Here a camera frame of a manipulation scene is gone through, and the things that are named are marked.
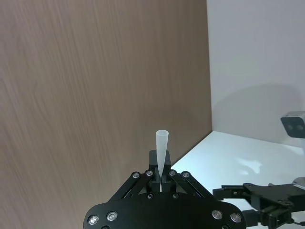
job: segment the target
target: wood grain surface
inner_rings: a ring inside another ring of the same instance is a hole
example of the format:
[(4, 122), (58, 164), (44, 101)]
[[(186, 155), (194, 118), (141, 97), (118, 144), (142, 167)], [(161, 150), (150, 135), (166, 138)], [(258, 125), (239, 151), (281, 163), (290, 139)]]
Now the wood grain surface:
[(211, 131), (204, 0), (0, 4), (1, 228), (81, 229), (156, 130), (172, 161)]

